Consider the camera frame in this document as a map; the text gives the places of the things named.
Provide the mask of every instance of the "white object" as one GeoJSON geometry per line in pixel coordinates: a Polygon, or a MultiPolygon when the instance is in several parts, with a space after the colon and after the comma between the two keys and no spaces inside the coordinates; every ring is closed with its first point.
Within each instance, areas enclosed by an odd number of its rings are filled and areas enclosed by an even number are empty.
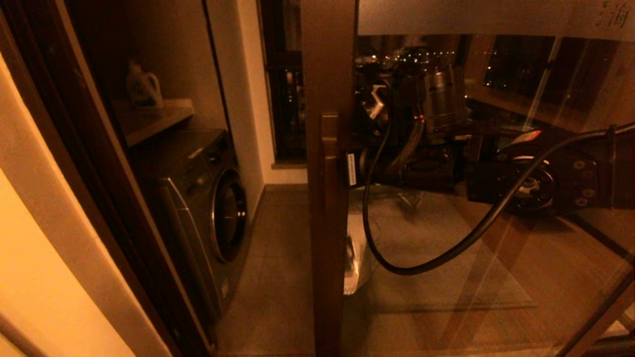
{"type": "MultiPolygon", "coordinates": [[[[381,228],[370,221],[375,244],[379,245],[381,228]]],[[[346,263],[344,269],[344,295],[352,295],[370,278],[378,262],[367,248],[364,223],[360,213],[349,213],[348,235],[346,237],[346,263]]]]}
{"type": "Polygon", "coordinates": [[[126,88],[134,106],[139,109],[163,108],[165,104],[157,76],[144,72],[141,65],[132,60],[128,68],[130,72],[126,78],[126,88]]]}

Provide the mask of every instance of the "washing machine door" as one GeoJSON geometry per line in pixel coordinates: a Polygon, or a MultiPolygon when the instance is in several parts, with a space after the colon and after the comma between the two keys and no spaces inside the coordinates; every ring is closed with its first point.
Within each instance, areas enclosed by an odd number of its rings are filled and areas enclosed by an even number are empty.
{"type": "Polygon", "coordinates": [[[225,169],[211,195],[211,241],[216,258],[223,263],[238,256],[247,221],[247,200],[240,174],[225,169]]]}

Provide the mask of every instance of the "washing machine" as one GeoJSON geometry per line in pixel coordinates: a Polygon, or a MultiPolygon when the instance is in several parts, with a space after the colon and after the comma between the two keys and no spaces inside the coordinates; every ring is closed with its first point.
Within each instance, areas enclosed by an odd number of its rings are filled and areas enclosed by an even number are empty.
{"type": "Polygon", "coordinates": [[[231,136],[173,131],[135,146],[130,158],[190,303],[212,327],[231,303],[250,243],[231,136]]]}

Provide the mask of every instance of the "label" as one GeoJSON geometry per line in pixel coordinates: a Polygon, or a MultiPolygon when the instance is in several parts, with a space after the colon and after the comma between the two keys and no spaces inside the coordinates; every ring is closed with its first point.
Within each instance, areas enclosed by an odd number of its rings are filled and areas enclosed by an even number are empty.
{"type": "Polygon", "coordinates": [[[357,184],[357,177],[355,175],[355,154],[350,153],[346,156],[349,161],[349,185],[355,186],[357,184]]]}
{"type": "Polygon", "coordinates": [[[528,131],[528,132],[516,137],[511,143],[509,143],[509,145],[518,144],[520,142],[532,141],[533,139],[537,138],[540,135],[540,133],[542,133],[542,130],[528,131]]]}

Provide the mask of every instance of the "black cable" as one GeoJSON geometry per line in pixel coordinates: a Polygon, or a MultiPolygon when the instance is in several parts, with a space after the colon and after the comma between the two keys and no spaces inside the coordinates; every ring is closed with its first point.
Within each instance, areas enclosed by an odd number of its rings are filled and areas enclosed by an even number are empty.
{"type": "MultiPolygon", "coordinates": [[[[525,170],[516,179],[516,182],[512,185],[509,191],[507,191],[505,196],[503,196],[503,198],[496,205],[490,208],[490,211],[487,212],[487,214],[483,217],[483,219],[481,219],[481,221],[476,225],[476,227],[465,238],[463,238],[462,241],[458,242],[455,246],[450,248],[447,252],[441,254],[440,256],[428,262],[425,262],[423,264],[419,264],[413,267],[398,267],[388,262],[377,250],[377,246],[375,245],[375,241],[373,241],[373,236],[370,232],[370,223],[368,221],[368,198],[370,195],[371,178],[375,170],[375,165],[377,164],[379,156],[381,155],[382,150],[384,149],[384,146],[387,142],[388,134],[390,134],[390,128],[391,128],[391,125],[388,125],[388,129],[386,131],[384,140],[382,141],[382,144],[380,145],[379,150],[377,151],[377,155],[375,155],[375,159],[373,160],[373,163],[370,165],[368,176],[366,177],[366,186],[364,188],[364,200],[362,205],[362,219],[364,222],[364,232],[366,233],[366,240],[368,242],[368,246],[370,248],[371,253],[377,259],[379,264],[381,264],[384,268],[386,268],[386,270],[397,275],[416,275],[416,274],[425,273],[427,271],[438,268],[439,266],[442,266],[443,264],[456,258],[459,254],[463,253],[470,246],[472,246],[483,235],[483,233],[485,233],[490,228],[490,226],[494,223],[494,221],[496,220],[500,212],[502,212],[505,206],[507,206],[507,204],[510,202],[512,197],[515,195],[516,191],[518,191],[518,189],[521,187],[523,182],[527,179],[527,177],[531,175],[531,173],[536,168],[538,168],[538,166],[540,166],[540,164],[544,161],[544,159],[546,159],[553,152],[565,146],[571,145],[575,142],[580,142],[582,140],[589,140],[592,138],[604,137],[609,132],[608,130],[588,131],[586,133],[581,133],[573,137],[567,138],[561,142],[558,142],[557,144],[554,144],[546,148],[538,156],[535,156],[533,159],[531,159],[531,161],[528,163],[525,170]]],[[[614,130],[615,130],[614,131],[615,134],[622,134],[627,131],[635,130],[635,123],[627,124],[624,126],[618,126],[614,130]]]]}
{"type": "Polygon", "coordinates": [[[415,150],[417,150],[417,146],[421,141],[421,136],[423,136],[425,131],[425,124],[423,121],[417,121],[412,128],[412,132],[408,137],[408,141],[406,145],[401,149],[399,154],[392,160],[392,162],[388,165],[388,167],[384,170],[385,173],[392,173],[394,171],[399,170],[403,165],[406,164],[410,156],[415,150]]]}

